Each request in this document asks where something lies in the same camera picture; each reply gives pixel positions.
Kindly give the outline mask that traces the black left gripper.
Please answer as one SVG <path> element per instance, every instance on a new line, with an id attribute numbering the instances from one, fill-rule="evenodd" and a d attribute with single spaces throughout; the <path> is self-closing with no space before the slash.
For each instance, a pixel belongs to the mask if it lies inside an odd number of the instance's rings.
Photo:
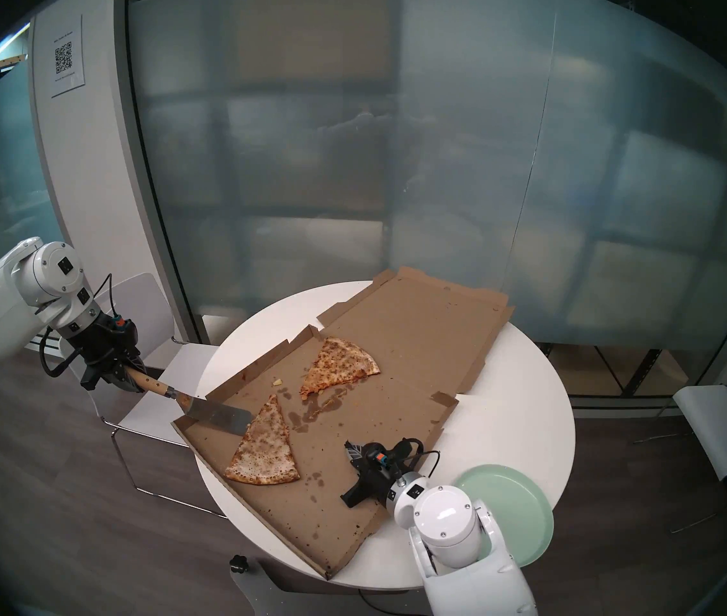
<path id="1" fill-rule="evenodd" d="M 80 385 L 92 391 L 103 382 L 124 392 L 140 393 L 140 387 L 127 372 L 130 367 L 147 375 L 137 341 L 136 325 L 131 320 L 99 315 L 73 337 L 73 349 L 78 351 L 86 367 Z"/>

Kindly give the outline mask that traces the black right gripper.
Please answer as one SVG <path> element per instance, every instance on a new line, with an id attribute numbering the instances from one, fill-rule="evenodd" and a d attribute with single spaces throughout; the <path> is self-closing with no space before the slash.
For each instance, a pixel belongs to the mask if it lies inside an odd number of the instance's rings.
<path id="1" fill-rule="evenodd" d="M 349 462 L 358 469 L 358 485 L 340 498 L 352 509 L 367 499 L 385 500 L 392 485 L 403 476 L 402 457 L 395 450 L 368 450 L 369 444 L 344 442 Z"/>

